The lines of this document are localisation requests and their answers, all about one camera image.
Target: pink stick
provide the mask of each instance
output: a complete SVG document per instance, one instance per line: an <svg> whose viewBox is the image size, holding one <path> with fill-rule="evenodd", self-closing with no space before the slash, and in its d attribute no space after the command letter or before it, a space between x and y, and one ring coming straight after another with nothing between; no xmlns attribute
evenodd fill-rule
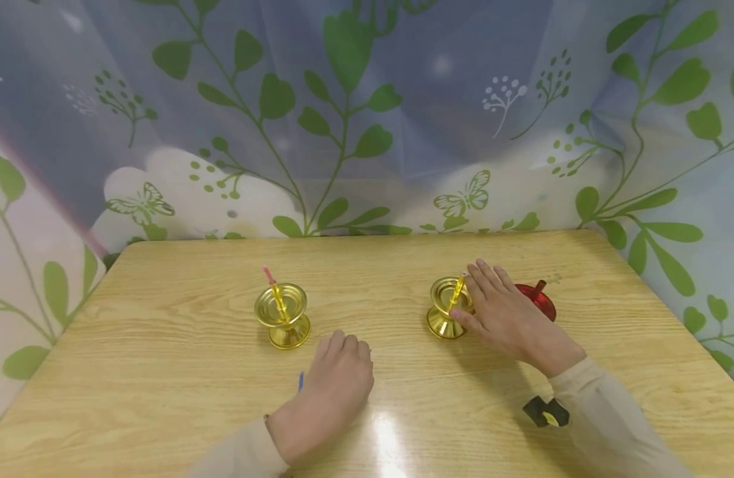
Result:
<svg viewBox="0 0 734 478"><path fill-rule="evenodd" d="M263 266L262 270L266 274L266 278L269 280L269 283L277 283L277 281L273 280L273 277L271 276L271 272L269 271L268 267Z"/></svg>

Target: backdrop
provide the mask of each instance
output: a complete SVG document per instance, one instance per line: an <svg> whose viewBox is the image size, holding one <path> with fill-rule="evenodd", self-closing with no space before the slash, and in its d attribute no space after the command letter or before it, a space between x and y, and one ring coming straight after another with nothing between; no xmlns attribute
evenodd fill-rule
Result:
<svg viewBox="0 0 734 478"><path fill-rule="evenodd" d="M734 378L706 4L0 0L0 415L105 265L175 238L594 228Z"/></svg>

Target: finger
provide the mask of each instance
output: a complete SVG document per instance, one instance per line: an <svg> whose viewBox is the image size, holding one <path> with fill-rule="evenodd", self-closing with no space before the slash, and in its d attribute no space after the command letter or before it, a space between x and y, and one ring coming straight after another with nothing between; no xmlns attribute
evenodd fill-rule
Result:
<svg viewBox="0 0 734 478"><path fill-rule="evenodd" d="M468 273L471 273L471 277L476 281L478 288L481 289L485 297L494 297L496 295L496 290L494 290L492 282L489 282L488 278L484 277L481 270L475 264L468 264Z"/></svg>
<svg viewBox="0 0 734 478"><path fill-rule="evenodd" d="M367 360L367 361L372 360L370 357L372 353L370 352L369 344L367 342L359 341L356 344L356 349L359 353L359 358L361 358L362 360Z"/></svg>
<svg viewBox="0 0 734 478"><path fill-rule="evenodd" d="M332 357L343 350L343 342L346 342L346 335L338 329L332 333L330 338L330 347L327 349L327 356Z"/></svg>
<svg viewBox="0 0 734 478"><path fill-rule="evenodd" d="M449 316L452 318L454 322L457 322L461 324L464 328L467 328L469 331L476 332L478 334L483 334L486 332L486 329L482 325L481 322L478 321L476 317L473 317L470 313L467 313L466 311L461 311L459 309L453 309L449 312Z"/></svg>
<svg viewBox="0 0 734 478"><path fill-rule="evenodd" d="M494 271L491 267L489 267L489 264L486 261L476 260L476 264L479 270L481 270L481 273L484 275L484 277L486 277L486 280L488 280L492 284L494 290L496 290L497 292L506 291L506 287L504 287L500 279L494 275Z"/></svg>
<svg viewBox="0 0 734 478"><path fill-rule="evenodd" d="M486 297L484 296L481 288L478 286L476 279L474 279L472 276L466 276L465 286L468 289L468 293L471 294L471 299L473 299L473 307L476 307L477 303L486 302Z"/></svg>
<svg viewBox="0 0 734 478"><path fill-rule="evenodd" d="M518 287L515 286L515 283L513 283L513 279L508 276L508 272L506 272L504 268L500 266L495 266L494 273L497 274L497 277L499 277L500 281L502 281L502 285L506 286L506 289L508 289L508 291L518 292Z"/></svg>
<svg viewBox="0 0 734 478"><path fill-rule="evenodd" d="M343 351L344 352L356 352L356 344L357 344L356 335L347 335L346 340L343 341Z"/></svg>
<svg viewBox="0 0 734 478"><path fill-rule="evenodd" d="M319 342L319 345L317 345L317 351L315 352L315 359L313 359L311 362L317 363L317 361L321 360L322 357L327 355L327 349L330 348L330 337L324 337Z"/></svg>

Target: red cup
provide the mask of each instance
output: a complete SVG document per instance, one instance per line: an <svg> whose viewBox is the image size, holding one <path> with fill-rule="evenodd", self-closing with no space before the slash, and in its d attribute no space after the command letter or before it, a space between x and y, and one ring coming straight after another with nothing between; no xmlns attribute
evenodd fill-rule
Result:
<svg viewBox="0 0 734 478"><path fill-rule="evenodd" d="M536 305L537 308L545 314L545 317L550 319L551 322L556 321L556 306L553 305L553 301L550 300L550 297L545 295L542 291L542 288L545 286L544 281L540 281L537 284L537 287L526 285L526 283L517 283L515 286L518 287L518 290L521 291L523 295L532 299L534 305Z"/></svg>

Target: yellow straw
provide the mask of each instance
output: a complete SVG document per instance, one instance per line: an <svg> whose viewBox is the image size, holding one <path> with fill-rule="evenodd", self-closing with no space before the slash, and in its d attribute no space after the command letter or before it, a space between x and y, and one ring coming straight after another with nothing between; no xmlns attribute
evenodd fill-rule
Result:
<svg viewBox="0 0 734 478"><path fill-rule="evenodd" d="M461 296L461 291L463 290L463 286L465 285L465 276L467 276L468 273L463 271L461 273L461 276L457 278L457 283L455 283L455 290L452 293L452 298L449 299L449 306L447 308L447 313L454 308L454 306L457 305L457 301L459 297Z"/></svg>
<svg viewBox="0 0 734 478"><path fill-rule="evenodd" d="M280 312L282 319L285 321L290 320L290 317L287 316L287 307L285 306L285 301L282 299L282 292L279 290L279 287L276 285L276 283L273 283L271 285L271 292L273 293L273 300L277 302L277 310Z"/></svg>

